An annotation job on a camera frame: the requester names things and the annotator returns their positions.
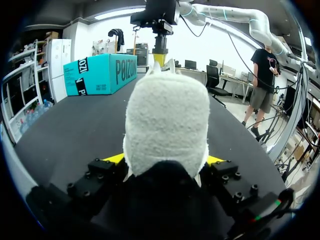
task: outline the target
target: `ceiling light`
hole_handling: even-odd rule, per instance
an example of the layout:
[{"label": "ceiling light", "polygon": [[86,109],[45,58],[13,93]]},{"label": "ceiling light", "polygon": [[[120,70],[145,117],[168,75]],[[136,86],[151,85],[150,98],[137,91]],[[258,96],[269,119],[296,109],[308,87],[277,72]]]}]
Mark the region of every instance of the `ceiling light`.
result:
[{"label": "ceiling light", "polygon": [[119,17],[122,15],[129,15],[129,14],[142,12],[144,10],[145,10],[145,8],[129,8],[129,9],[124,9],[124,10],[119,10],[119,11],[107,12],[107,13],[95,16],[94,18],[97,20],[109,19],[109,18]]},{"label": "ceiling light", "polygon": [[305,43],[306,43],[307,45],[311,46],[311,40],[310,40],[310,38],[308,38],[308,37],[305,36],[304,39],[305,39]]}]

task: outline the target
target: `black table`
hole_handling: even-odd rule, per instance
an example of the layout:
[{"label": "black table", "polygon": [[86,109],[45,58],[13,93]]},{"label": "black table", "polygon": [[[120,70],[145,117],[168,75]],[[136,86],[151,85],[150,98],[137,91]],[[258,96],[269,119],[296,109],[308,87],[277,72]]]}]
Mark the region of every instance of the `black table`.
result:
[{"label": "black table", "polygon": [[[53,183],[62,190],[87,170],[94,158],[107,158],[123,152],[125,111],[138,79],[113,95],[71,96],[42,115],[22,136],[15,150],[38,184]],[[262,195],[279,194],[285,189],[276,167],[245,127],[212,97],[208,128],[209,154],[231,160],[250,183],[258,184]],[[233,219],[216,203],[216,216],[222,234]],[[278,219],[272,229],[289,216]]]}]

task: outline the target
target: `shelving unit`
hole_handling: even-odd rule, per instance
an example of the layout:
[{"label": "shelving unit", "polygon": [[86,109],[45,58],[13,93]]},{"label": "shelving unit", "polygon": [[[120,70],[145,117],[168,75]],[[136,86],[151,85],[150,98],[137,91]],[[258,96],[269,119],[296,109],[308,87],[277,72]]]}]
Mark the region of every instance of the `shelving unit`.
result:
[{"label": "shelving unit", "polygon": [[34,53],[35,53],[35,49],[24,51],[22,53],[19,53],[19,54],[15,55],[15,56],[9,58],[8,62],[18,61],[18,60],[20,60],[22,58],[25,58],[28,55],[31,55],[31,54],[34,54]]},{"label": "shelving unit", "polygon": [[[3,81],[2,81],[2,86],[1,86],[1,99],[2,99],[2,103],[1,103],[1,109],[3,112],[3,118],[4,118],[4,122],[5,125],[8,129],[9,135],[12,136],[12,141],[17,143],[19,141],[19,139],[21,138],[21,133],[20,133],[20,119],[21,120],[25,120],[26,116],[25,116],[25,111],[27,109],[29,109],[31,107],[31,105],[34,102],[39,102],[40,104],[43,104],[43,99],[42,99],[42,95],[41,95],[41,89],[40,89],[40,83],[47,81],[48,82],[48,86],[50,88],[50,93],[51,93],[51,86],[50,86],[50,75],[49,75],[49,65],[38,68],[37,64],[38,64],[38,59],[40,59],[40,57],[44,56],[46,54],[46,52],[41,52],[38,53],[38,47],[41,46],[43,47],[44,45],[48,44],[49,40],[47,41],[34,41],[34,49],[31,50],[27,50],[24,51],[20,54],[17,54],[13,57],[11,57],[8,60],[8,63],[12,62],[12,63],[17,63],[21,60],[23,60],[24,58],[31,56],[32,61],[26,62],[24,64],[21,64],[18,68],[16,68],[15,70],[11,71],[10,73],[8,73],[6,76],[4,76]],[[13,78],[14,76],[18,75],[19,73],[21,73],[23,70],[25,70],[26,68],[31,68],[31,72],[33,72],[34,74],[34,82],[33,84],[31,84],[29,87],[27,87],[26,89],[23,89],[23,85],[22,85],[22,77],[19,78],[19,83],[20,83],[20,93],[21,93],[21,98],[22,98],[22,102],[23,102],[23,107],[16,113],[14,114],[13,108],[12,108],[12,104],[11,104],[11,99],[12,96],[10,95],[10,88],[9,88],[9,81],[11,78]],[[39,77],[38,74],[42,74],[42,71],[47,70],[47,75],[48,77],[45,77],[45,79],[39,81]],[[30,90],[31,88],[35,87],[35,91],[36,91],[36,97],[34,97],[32,100],[26,102],[25,99],[25,92],[27,92],[28,90]]]}]

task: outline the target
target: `screw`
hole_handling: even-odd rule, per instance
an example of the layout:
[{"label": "screw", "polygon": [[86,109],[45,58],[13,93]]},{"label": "screw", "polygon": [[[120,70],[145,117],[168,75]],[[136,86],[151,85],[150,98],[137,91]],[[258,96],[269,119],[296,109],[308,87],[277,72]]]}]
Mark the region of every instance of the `screw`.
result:
[{"label": "screw", "polygon": [[105,178],[105,176],[103,176],[102,174],[98,174],[97,178],[98,178],[98,180],[103,180]]},{"label": "screw", "polygon": [[239,203],[242,200],[242,193],[241,192],[236,192],[233,195],[233,199],[236,201],[236,203]]},{"label": "screw", "polygon": [[85,191],[83,193],[83,196],[86,197],[86,198],[89,197],[90,196],[90,191]]},{"label": "screw", "polygon": [[75,185],[74,185],[73,183],[69,183],[66,187],[67,187],[68,189],[72,189],[74,186],[75,186]]},{"label": "screw", "polygon": [[234,174],[234,178],[235,178],[236,180],[239,180],[239,179],[241,178],[240,172],[236,172],[236,173]]},{"label": "screw", "polygon": [[90,171],[86,171],[85,172],[85,177],[88,179],[88,178],[90,178],[90,176],[91,176],[91,172]]},{"label": "screw", "polygon": [[250,192],[251,193],[256,193],[258,191],[258,185],[254,184],[251,186]]},{"label": "screw", "polygon": [[226,184],[229,180],[229,177],[227,175],[223,175],[222,180],[223,180],[223,183]]}]

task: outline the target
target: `black cable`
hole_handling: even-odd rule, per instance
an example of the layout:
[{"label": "black cable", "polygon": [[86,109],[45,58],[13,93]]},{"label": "black cable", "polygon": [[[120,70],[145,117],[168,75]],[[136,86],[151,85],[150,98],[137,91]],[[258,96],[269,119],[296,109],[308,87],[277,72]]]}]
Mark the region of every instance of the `black cable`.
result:
[{"label": "black cable", "polygon": [[292,85],[289,85],[289,86],[287,86],[287,87],[281,87],[281,88],[277,88],[277,87],[274,87],[274,86],[270,86],[270,85],[266,84],[265,82],[263,82],[261,79],[259,79],[259,78],[250,70],[250,68],[248,67],[248,65],[245,63],[245,61],[244,61],[243,58],[241,57],[240,53],[238,52],[238,49],[236,48],[236,45],[235,45],[233,39],[231,38],[230,33],[229,33],[228,31],[226,31],[226,33],[228,34],[228,36],[229,36],[229,38],[230,38],[230,40],[231,40],[231,42],[232,42],[232,45],[233,45],[236,53],[237,53],[238,56],[240,57],[241,61],[243,62],[243,64],[246,66],[246,68],[249,70],[249,72],[252,73],[253,76],[255,76],[255,78],[256,78],[257,80],[259,80],[261,83],[263,83],[264,85],[268,86],[268,87],[271,88],[271,89],[278,89],[278,90],[280,90],[280,89],[288,89],[288,88],[291,88],[293,85],[295,85],[295,84],[298,82],[298,79],[297,79]]},{"label": "black cable", "polygon": [[268,141],[269,141],[270,139],[272,139],[275,135],[277,135],[277,133],[280,131],[280,129],[281,129],[281,127],[282,127],[282,124],[284,124],[284,121],[285,121],[285,120],[282,118],[282,123],[281,123],[278,131],[276,131],[274,135],[272,135],[271,137],[269,137]]},{"label": "black cable", "polygon": [[204,25],[204,27],[203,27],[203,29],[202,29],[202,32],[201,32],[200,35],[198,36],[198,35],[196,35],[196,34],[191,30],[191,28],[188,26],[186,20],[184,19],[183,16],[181,16],[181,14],[180,14],[180,17],[182,18],[182,20],[184,21],[184,23],[185,23],[185,25],[188,27],[188,29],[191,31],[191,33],[192,33],[193,35],[195,35],[197,38],[199,38],[199,37],[202,35],[202,33],[204,32],[206,26],[208,25],[208,23],[206,22],[205,25]]},{"label": "black cable", "polygon": [[[294,121],[293,121],[293,122],[295,122],[295,121],[297,120],[297,116],[298,116],[298,111],[296,112],[296,115],[295,115],[295,118],[294,118]],[[294,148],[294,150],[292,151],[292,153],[291,153],[291,154],[288,156],[288,158],[282,163],[283,165],[291,158],[291,156],[294,154],[294,152],[296,151],[296,149],[298,148],[299,144],[302,142],[303,139],[304,139],[304,138],[302,137],[301,140],[299,141],[299,143],[295,146],[295,148]]]},{"label": "black cable", "polygon": [[266,220],[266,219],[269,219],[269,218],[272,219],[272,218],[277,217],[277,216],[282,215],[282,214],[292,214],[292,213],[296,214],[297,212],[298,212],[298,209],[292,209],[292,208],[273,211],[272,213],[261,217],[256,222],[263,221],[263,220]]},{"label": "black cable", "polygon": [[298,171],[295,172],[295,174],[293,175],[293,177],[292,177],[292,179],[291,179],[291,182],[288,184],[288,186],[291,185],[292,181],[294,180],[294,178],[295,178],[295,176],[297,175],[297,173],[300,171],[301,167],[302,167],[302,163],[300,163],[300,167],[299,167]]},{"label": "black cable", "polygon": [[[305,93],[305,97],[306,97],[305,99],[306,99],[306,101],[308,101],[308,97],[307,97],[308,96],[308,91],[307,91],[306,86],[305,86],[305,84],[303,82],[302,82],[302,86],[304,86],[303,88],[304,88],[304,93]],[[302,106],[301,106],[301,112],[302,112],[302,115],[301,115],[302,125],[303,125],[303,129],[305,129],[306,127],[305,127],[305,120],[304,120],[304,111],[303,111]],[[309,139],[309,137],[308,137],[308,135],[306,133],[303,132],[303,136],[306,139],[308,139],[308,143],[309,144],[311,144],[314,147],[320,148],[320,145],[316,145],[316,144],[312,143],[312,141]]]},{"label": "black cable", "polygon": [[295,90],[294,100],[293,100],[291,106],[290,106],[288,109],[284,110],[284,112],[282,112],[282,113],[279,114],[279,115],[275,115],[275,116],[273,116],[273,117],[266,118],[266,119],[261,120],[261,121],[257,121],[257,122],[255,122],[254,124],[252,124],[252,125],[250,125],[249,127],[247,127],[246,129],[251,128],[251,127],[252,127],[253,125],[255,125],[255,124],[262,123],[262,122],[267,121],[267,120],[270,120],[270,119],[275,119],[275,118],[283,115],[283,114],[286,113],[287,111],[289,111],[289,110],[295,105],[295,103],[296,103],[296,101],[297,101],[299,86],[300,86],[300,85],[298,84],[298,86],[297,86],[297,88],[296,88],[296,90]]},{"label": "black cable", "polygon": [[[291,105],[291,107],[292,107],[292,106],[296,103],[296,101],[297,101],[297,95],[298,95],[298,91],[299,91],[299,86],[300,86],[300,85],[298,84],[298,86],[297,86],[297,88],[296,88],[296,90],[295,90],[294,100],[293,100],[293,104]],[[278,142],[279,138],[280,138],[281,135],[284,133],[287,124],[288,124],[288,123],[286,123],[286,125],[285,125],[285,127],[283,128],[282,132],[279,134],[278,138],[275,140],[275,143]]]},{"label": "black cable", "polygon": [[285,110],[284,112],[282,112],[281,114],[275,115],[275,116],[273,116],[273,117],[266,118],[266,119],[261,120],[261,121],[257,121],[257,122],[255,122],[254,124],[251,124],[250,126],[248,126],[246,129],[251,128],[251,127],[252,127],[253,125],[255,125],[255,124],[262,123],[262,122],[267,121],[267,120],[270,120],[270,119],[275,119],[276,117],[279,117],[279,116],[285,114],[285,112],[288,111],[288,110],[290,110],[290,108],[292,108],[293,105],[294,105],[294,103],[292,103],[291,106],[290,106],[287,110]]}]

